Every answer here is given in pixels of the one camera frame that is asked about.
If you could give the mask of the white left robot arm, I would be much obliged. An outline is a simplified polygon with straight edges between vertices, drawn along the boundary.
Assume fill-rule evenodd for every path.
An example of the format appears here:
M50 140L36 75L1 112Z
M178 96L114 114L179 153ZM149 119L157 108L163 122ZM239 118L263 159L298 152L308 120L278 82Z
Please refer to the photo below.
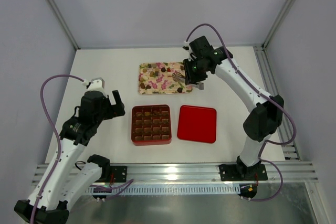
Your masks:
M66 223L69 213L81 195L96 181L109 180L110 160L93 154L72 179L75 162L105 120L124 116L124 104L117 90L112 92L115 104L101 91L85 92L74 115L58 134L60 147L42 179L27 199L19 200L14 211L27 223Z

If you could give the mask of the floral tray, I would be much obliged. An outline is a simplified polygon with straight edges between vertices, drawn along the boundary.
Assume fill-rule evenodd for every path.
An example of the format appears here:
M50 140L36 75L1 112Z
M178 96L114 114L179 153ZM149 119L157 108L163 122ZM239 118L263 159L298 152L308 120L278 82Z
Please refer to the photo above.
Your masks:
M182 62L150 62L139 65L138 93L177 94L191 93L193 87L180 81L178 77L185 77Z

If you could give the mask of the left aluminium frame post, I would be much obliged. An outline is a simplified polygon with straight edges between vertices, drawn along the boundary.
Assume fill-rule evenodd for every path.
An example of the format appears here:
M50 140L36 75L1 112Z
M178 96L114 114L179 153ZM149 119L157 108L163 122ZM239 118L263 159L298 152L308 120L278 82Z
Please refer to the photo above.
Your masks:
M57 19L57 22L59 23L61 29L64 31L66 37L68 38L69 42L72 44L73 48L75 50L79 50L80 47L78 45L78 43L76 42L76 39L74 38L72 32L70 31L70 28L68 26L68 24L66 23L57 3L55 2L55 0L46 0L47 4L49 5L49 7L51 8L51 11L53 13L53 15L55 16L55 18Z

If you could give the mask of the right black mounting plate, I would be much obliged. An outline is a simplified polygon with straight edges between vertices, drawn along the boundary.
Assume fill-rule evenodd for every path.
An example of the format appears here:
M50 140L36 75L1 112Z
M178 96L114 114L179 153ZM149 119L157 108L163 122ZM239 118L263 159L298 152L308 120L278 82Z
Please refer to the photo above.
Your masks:
M246 167L244 164L221 164L219 165L221 181L267 181L268 175L264 164L257 163L254 166Z

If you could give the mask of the aluminium frame post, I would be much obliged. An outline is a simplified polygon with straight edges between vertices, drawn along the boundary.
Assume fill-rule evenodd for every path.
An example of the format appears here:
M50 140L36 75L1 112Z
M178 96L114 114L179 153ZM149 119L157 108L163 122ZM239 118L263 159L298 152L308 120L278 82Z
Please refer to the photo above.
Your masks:
M272 39L274 38L275 34L277 33L278 29L280 28L280 25L284 22L285 18L287 17L288 13L290 12L293 4L296 0L285 0L283 3L278 15L276 16L276 19L274 20L269 32L267 33L267 36L262 44L262 49L266 50L267 47L270 45Z
M78 45L78 43L76 42L76 39L74 38L72 32L70 31L70 28L68 26L68 24L66 23L57 3L55 2L55 0L46 0L47 4L49 5L49 7L51 8L51 11L53 13L53 15L55 16L55 18L57 19L57 22L59 23L61 29L64 31L66 37L68 38L69 42L72 44L73 48L75 50L79 50L80 47Z

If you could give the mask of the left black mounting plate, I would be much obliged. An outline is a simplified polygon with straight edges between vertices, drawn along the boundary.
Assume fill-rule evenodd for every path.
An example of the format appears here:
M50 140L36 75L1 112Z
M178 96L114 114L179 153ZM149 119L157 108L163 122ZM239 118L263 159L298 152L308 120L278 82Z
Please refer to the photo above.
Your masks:
M128 167L123 165L111 165L110 175L108 176L108 182L113 183L125 183L127 181Z

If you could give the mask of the black mounting plate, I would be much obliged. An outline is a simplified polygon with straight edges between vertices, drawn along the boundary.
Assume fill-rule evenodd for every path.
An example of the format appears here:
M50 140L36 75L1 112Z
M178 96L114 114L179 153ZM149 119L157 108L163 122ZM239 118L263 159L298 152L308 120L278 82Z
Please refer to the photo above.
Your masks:
M127 181L128 167L123 165L111 165L110 175L108 176L108 182L113 183L125 183Z
M268 175L264 164L257 163L254 166L246 167L244 164L221 164L219 165L221 181L267 181Z

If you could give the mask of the red box lid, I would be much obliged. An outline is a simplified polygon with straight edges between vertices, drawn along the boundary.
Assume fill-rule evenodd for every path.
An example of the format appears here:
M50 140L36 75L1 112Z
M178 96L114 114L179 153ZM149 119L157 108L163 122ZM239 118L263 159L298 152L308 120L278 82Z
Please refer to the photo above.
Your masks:
M182 105L178 117L180 140L213 144L217 134L217 111L214 108Z

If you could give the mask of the red chocolate box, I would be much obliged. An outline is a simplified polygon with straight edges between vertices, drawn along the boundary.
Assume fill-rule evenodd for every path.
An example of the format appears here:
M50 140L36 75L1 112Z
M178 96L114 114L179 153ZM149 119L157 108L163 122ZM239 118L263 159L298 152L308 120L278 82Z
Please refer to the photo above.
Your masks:
M161 115L154 115L159 110ZM132 109L131 141L135 146L166 145L172 140L170 107L161 105L140 105Z

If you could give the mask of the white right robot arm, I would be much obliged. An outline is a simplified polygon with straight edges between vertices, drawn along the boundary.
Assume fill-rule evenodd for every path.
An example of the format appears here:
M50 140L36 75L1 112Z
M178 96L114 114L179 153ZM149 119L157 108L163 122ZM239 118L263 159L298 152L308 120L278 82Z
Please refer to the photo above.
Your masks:
M243 123L246 140L232 172L237 179L255 178L261 171L265 145L281 124L283 98L272 96L256 85L224 47L209 46L198 52L193 52L189 46L183 46L183 49L188 52L188 58L183 60L187 84L200 84L210 72L223 80L245 105L249 113Z

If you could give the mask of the dark chocolate piece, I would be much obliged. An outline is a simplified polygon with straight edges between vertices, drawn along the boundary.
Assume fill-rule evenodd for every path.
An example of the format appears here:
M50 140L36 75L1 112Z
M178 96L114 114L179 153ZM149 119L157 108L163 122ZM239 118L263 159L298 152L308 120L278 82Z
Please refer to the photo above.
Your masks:
M154 114L154 115L161 115L161 113L160 113L159 110L153 110L153 114Z

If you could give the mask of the right aluminium frame post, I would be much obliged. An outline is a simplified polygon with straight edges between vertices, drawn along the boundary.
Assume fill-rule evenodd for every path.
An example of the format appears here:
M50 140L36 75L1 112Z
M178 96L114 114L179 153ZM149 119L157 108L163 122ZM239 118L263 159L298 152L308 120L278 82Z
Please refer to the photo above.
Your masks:
M270 45L272 39L274 38L275 34L277 33L278 29L280 28L280 25L284 22L285 18L287 17L288 13L290 12L293 4L296 0L285 0L283 3L278 15L276 16L276 19L274 20L269 32L267 33L267 36L262 44L262 49L266 50L267 47Z

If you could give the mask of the metal tweezers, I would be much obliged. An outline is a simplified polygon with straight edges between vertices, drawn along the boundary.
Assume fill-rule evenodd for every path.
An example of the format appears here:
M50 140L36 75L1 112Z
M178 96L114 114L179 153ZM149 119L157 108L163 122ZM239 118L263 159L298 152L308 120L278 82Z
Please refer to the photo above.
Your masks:
M181 73L179 73L179 72L173 73L172 74L172 78L176 82L184 82L187 86L192 86L192 87L197 88L199 90L203 90L204 89L204 84L202 82L187 83L186 82L186 77L184 75L182 75Z

